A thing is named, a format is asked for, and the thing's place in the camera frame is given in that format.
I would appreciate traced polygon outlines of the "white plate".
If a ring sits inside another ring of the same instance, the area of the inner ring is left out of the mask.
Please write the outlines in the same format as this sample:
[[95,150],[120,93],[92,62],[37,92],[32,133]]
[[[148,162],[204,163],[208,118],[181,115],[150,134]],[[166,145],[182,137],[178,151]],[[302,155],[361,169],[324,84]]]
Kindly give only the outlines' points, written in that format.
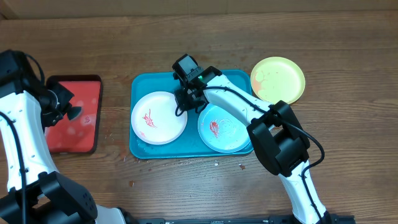
[[133,107],[131,126],[146,143],[162,145],[176,140],[184,131],[188,114],[177,108],[175,96],[155,91],[143,96]]

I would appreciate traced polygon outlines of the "yellow-green plate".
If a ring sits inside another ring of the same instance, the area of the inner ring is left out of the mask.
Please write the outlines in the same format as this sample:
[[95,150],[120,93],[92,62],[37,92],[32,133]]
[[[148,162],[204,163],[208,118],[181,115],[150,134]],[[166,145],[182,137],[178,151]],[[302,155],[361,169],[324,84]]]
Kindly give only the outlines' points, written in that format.
[[256,96],[270,103],[282,100],[296,102],[304,93],[305,76],[293,61],[283,57],[268,57],[252,69],[251,87]]

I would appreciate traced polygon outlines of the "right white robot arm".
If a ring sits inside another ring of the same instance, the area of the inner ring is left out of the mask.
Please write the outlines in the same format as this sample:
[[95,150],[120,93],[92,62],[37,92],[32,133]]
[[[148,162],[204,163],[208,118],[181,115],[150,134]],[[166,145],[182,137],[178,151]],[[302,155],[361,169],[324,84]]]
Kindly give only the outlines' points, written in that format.
[[308,149],[317,140],[304,131],[292,108],[284,101],[262,101],[238,88],[215,67],[200,67],[185,54],[172,66],[175,90],[175,115],[211,104],[228,112],[248,132],[257,159],[271,174],[280,177],[292,203],[294,218],[300,223],[330,223],[330,214],[318,198],[310,176]]

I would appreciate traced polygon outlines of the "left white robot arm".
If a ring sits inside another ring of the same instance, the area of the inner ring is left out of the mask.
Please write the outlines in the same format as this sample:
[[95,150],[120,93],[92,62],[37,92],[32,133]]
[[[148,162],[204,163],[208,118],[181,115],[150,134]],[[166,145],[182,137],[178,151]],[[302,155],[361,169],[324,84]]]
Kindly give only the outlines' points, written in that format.
[[82,185],[59,173],[45,129],[81,111],[59,82],[37,77],[33,57],[1,52],[1,136],[8,167],[8,194],[1,218],[8,223],[137,223],[127,211],[96,204]]

